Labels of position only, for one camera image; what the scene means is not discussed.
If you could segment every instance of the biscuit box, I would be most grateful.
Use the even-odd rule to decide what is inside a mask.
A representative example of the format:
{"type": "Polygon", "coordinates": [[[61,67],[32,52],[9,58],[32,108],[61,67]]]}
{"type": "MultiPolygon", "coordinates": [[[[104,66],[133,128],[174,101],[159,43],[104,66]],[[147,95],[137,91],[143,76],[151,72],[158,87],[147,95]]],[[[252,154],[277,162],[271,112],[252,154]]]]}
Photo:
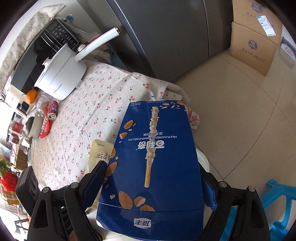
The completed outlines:
{"type": "Polygon", "coordinates": [[[196,240],[203,208],[183,102],[130,103],[106,170],[97,224],[141,240],[196,240]]]}

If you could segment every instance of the red bag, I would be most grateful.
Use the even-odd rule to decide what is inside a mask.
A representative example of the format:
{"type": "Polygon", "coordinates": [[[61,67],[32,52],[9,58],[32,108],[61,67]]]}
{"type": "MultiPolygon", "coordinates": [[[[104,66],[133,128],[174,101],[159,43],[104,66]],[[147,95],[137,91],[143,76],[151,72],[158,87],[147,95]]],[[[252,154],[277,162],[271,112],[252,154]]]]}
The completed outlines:
{"type": "Polygon", "coordinates": [[[15,173],[11,171],[6,171],[5,176],[1,177],[0,183],[5,191],[15,191],[17,185],[18,177],[15,173]]]}

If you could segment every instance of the refrigerator door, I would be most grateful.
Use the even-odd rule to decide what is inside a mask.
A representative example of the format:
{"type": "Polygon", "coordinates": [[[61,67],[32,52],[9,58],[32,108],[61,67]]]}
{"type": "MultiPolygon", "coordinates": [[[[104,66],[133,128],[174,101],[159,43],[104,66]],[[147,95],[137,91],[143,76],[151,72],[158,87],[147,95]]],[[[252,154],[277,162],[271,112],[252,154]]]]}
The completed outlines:
{"type": "Polygon", "coordinates": [[[141,56],[148,73],[173,81],[207,59],[203,0],[107,0],[141,56]]]}
{"type": "Polygon", "coordinates": [[[209,56],[230,47],[232,0],[204,0],[209,33],[209,56]]]}

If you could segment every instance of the cherry print tablecloth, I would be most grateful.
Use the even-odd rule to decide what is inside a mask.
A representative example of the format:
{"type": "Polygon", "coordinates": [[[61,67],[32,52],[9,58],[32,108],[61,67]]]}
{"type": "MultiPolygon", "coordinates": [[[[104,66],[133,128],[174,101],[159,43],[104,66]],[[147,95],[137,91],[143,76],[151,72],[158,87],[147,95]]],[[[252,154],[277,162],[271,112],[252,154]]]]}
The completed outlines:
{"type": "MultiPolygon", "coordinates": [[[[54,190],[80,181],[92,141],[115,142],[130,102],[189,102],[184,91],[172,83],[129,73],[94,59],[84,61],[88,68],[82,84],[59,103],[49,135],[31,146],[30,163],[40,188],[49,186],[54,190]]],[[[197,125],[198,115],[186,110],[189,122],[197,125]]]]}

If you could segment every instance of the soda can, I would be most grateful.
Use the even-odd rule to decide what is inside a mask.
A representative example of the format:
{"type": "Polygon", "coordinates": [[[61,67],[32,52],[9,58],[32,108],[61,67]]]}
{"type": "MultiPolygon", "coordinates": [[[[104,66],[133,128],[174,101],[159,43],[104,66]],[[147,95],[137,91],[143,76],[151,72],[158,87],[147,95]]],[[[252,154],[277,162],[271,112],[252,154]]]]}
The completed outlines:
{"type": "Polygon", "coordinates": [[[54,121],[57,118],[58,107],[59,107],[59,104],[56,101],[50,102],[48,107],[48,112],[47,112],[47,118],[50,121],[54,121]]]}

